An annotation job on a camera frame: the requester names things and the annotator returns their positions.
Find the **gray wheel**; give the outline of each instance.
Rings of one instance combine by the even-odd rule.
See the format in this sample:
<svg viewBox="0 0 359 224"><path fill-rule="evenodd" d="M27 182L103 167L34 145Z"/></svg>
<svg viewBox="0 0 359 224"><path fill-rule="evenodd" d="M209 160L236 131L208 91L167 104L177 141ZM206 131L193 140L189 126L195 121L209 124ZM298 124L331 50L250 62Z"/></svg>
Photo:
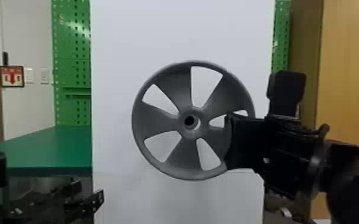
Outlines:
<svg viewBox="0 0 359 224"><path fill-rule="evenodd" d="M191 99L191 68L204 67L222 74L222 78L202 107ZM176 116L143 101L151 85L156 85L176 106ZM213 178L227 171L224 156L231 141L231 127L213 127L209 122L227 113L246 110L254 117L255 110L246 88L224 68L203 62L189 61L173 64L154 74L140 89L132 109L132 131L135 142L146 160L173 178L198 181ZM160 162L145 145L145 140L160 133L177 131L181 140L168 158ZM221 164L211 170L201 168L196 140L202 138L213 149Z"/></svg>

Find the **black machine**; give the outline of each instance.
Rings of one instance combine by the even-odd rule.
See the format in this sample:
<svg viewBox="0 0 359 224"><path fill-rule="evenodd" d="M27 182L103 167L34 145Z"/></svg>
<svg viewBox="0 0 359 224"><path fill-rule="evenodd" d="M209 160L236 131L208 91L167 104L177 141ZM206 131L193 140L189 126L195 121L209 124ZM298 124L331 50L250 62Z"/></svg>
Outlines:
<svg viewBox="0 0 359 224"><path fill-rule="evenodd" d="M232 139L224 160L229 170L253 169L267 191L295 202L281 207L278 197L267 194L266 210L272 206L271 211L279 211L289 219L284 223L313 223L301 207L320 191L327 193L333 223L359 223L359 146L326 140L328 125L317 130L301 125L295 113L304 85L304 74L272 74L267 90L270 109L264 119L229 114ZM267 216L267 223L281 223Z"/></svg>
<svg viewBox="0 0 359 224"><path fill-rule="evenodd" d="M7 186L6 158L0 152L0 192ZM30 191L18 200L3 201L0 193L0 224L64 224L78 219L92 219L104 203L103 190L89 197L76 197L82 192L80 180L58 186L49 194Z"/></svg>

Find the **green pegboard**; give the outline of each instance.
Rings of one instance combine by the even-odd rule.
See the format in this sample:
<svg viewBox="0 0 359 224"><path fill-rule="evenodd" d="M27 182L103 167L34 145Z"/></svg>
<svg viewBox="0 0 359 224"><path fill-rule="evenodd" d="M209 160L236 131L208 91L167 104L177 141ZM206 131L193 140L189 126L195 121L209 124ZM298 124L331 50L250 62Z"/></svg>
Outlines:
<svg viewBox="0 0 359 224"><path fill-rule="evenodd" d="M288 70L291 0L276 0L272 72Z"/></svg>
<svg viewBox="0 0 359 224"><path fill-rule="evenodd" d="M51 0L56 125L91 125L89 0Z"/></svg>

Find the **red sign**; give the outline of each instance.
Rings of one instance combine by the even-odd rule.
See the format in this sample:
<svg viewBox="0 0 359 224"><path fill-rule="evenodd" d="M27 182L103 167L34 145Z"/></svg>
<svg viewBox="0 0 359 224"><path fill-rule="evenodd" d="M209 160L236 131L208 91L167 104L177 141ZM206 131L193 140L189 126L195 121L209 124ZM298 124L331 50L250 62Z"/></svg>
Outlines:
<svg viewBox="0 0 359 224"><path fill-rule="evenodd" d="M2 87L24 87L23 66L0 66Z"/></svg>

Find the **wooden cabinet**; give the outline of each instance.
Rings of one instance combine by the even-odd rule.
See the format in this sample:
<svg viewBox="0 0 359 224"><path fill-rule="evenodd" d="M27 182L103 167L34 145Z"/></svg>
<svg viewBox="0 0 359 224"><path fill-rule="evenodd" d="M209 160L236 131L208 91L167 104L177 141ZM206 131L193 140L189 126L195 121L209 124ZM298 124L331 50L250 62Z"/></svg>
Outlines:
<svg viewBox="0 0 359 224"><path fill-rule="evenodd" d="M302 122L359 145L359 1L292 0L292 10L290 69L307 75ZM314 204L314 218L329 217L323 195Z"/></svg>

